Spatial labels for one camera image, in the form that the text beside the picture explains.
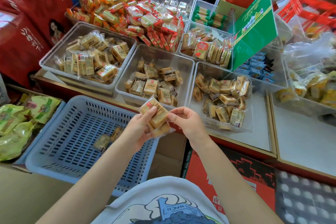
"person's left arm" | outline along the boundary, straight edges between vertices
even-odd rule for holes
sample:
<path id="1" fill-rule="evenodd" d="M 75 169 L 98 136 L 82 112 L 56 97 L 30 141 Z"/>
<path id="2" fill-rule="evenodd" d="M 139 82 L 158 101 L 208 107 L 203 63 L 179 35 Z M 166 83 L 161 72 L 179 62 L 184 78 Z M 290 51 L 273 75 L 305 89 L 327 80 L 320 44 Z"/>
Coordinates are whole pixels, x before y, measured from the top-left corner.
<path id="1" fill-rule="evenodd" d="M 93 167 L 36 224 L 91 223 L 104 210 L 132 156 L 152 138 L 147 123 L 155 112 L 153 107 L 144 115 L 135 115 Z"/>

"white t-shirt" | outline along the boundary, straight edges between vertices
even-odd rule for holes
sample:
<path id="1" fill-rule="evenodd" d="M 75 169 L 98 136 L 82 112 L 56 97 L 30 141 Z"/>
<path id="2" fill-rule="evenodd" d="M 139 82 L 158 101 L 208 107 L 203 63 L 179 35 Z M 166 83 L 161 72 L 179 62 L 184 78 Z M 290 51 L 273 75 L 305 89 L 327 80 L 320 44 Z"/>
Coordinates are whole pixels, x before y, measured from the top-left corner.
<path id="1" fill-rule="evenodd" d="M 201 189 L 165 176 L 141 183 L 99 214 L 91 224 L 229 224 Z"/>

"hand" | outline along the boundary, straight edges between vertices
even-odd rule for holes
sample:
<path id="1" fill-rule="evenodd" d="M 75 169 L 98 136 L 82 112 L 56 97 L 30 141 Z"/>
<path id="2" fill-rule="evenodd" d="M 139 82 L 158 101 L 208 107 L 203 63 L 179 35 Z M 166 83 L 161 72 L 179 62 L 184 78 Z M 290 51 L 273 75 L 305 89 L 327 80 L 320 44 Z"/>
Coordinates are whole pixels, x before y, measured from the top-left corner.
<path id="1" fill-rule="evenodd" d="M 168 119 L 178 125 L 189 139 L 191 147 L 197 152 L 209 140 L 212 141 L 205 130 L 199 114 L 188 107 L 179 107 L 171 110 Z"/>
<path id="2" fill-rule="evenodd" d="M 153 135 L 147 127 L 148 122 L 156 113 L 157 108 L 154 106 L 150 108 L 144 115 L 137 114 L 129 121 L 124 132 L 121 134 L 120 138 L 122 140 L 128 140 L 130 145 L 133 147 L 133 152 L 138 152 L 144 145 L 145 141 L 153 138 Z"/>

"person's right arm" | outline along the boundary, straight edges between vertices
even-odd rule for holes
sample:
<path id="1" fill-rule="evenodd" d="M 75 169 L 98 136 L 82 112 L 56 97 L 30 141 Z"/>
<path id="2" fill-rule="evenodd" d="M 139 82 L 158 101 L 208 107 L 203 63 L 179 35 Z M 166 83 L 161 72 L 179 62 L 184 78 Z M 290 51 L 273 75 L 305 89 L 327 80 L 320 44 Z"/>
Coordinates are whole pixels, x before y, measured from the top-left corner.
<path id="1" fill-rule="evenodd" d="M 199 155 L 230 224 L 283 224 L 211 140 L 198 113 L 179 107 L 168 118 L 183 130 Z"/>

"perforated basket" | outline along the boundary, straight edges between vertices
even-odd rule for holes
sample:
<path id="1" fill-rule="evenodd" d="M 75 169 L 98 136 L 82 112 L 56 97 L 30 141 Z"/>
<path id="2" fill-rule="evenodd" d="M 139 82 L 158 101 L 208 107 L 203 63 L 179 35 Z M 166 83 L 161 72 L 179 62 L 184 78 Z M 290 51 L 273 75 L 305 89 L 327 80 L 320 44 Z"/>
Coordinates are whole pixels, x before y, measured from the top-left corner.
<path id="1" fill-rule="evenodd" d="M 76 183 L 101 156 L 92 147 L 99 136 L 112 135 L 118 126 L 125 128 L 135 114 L 86 96 L 73 97 L 40 135 L 27 156 L 26 167 L 34 173 Z M 113 196 L 119 197 L 146 181 L 158 142 L 151 139 L 134 154 Z"/>

